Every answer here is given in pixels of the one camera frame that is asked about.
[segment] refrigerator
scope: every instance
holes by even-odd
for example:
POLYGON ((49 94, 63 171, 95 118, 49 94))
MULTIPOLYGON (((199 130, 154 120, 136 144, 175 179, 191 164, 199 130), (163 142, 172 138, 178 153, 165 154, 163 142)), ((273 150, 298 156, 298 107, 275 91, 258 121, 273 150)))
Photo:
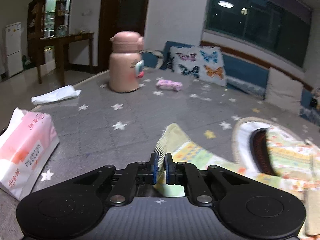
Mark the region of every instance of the refrigerator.
POLYGON ((21 22, 5 27, 6 72, 9 77, 23 71, 21 54, 21 22))

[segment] pink butterfly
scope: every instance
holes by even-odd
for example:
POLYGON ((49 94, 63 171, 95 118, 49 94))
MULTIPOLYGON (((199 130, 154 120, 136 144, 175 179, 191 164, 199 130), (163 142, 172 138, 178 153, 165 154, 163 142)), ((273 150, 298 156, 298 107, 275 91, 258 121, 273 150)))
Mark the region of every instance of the pink butterfly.
POLYGON ((184 60, 184 61, 187 61, 187 60, 190 60, 190 61, 196 61, 196 53, 192 53, 190 55, 183 55, 182 53, 179 53, 177 52, 176 53, 180 59, 184 60))

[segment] tissue package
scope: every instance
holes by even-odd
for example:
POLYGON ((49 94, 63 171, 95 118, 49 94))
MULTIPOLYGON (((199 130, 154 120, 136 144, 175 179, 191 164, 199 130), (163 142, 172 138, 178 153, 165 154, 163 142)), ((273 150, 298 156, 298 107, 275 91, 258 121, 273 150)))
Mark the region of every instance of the tissue package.
POLYGON ((18 200, 28 195, 58 142, 49 114, 16 108, 0 136, 0 188, 18 200))

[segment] pink thermos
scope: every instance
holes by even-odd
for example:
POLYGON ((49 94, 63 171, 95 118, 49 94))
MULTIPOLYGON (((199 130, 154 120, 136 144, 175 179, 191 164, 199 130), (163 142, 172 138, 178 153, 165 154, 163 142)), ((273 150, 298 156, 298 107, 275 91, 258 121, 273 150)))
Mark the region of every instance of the pink thermos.
POLYGON ((120 93, 139 88, 138 78, 143 77, 143 37, 136 32, 119 32, 110 39, 113 52, 109 59, 111 90, 120 93))

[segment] metal bolt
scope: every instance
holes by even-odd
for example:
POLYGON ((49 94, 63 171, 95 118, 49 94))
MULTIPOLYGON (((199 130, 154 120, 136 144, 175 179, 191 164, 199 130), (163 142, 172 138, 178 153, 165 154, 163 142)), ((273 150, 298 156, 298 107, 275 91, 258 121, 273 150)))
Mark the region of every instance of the metal bolt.
POLYGON ((121 195, 113 195, 110 198, 110 201, 111 201, 111 203, 114 203, 114 204, 121 204, 125 201, 125 197, 121 196, 121 195))
POLYGON ((197 201, 203 204, 210 203, 212 201, 212 197, 207 196, 207 195, 201 195, 197 197, 197 201))

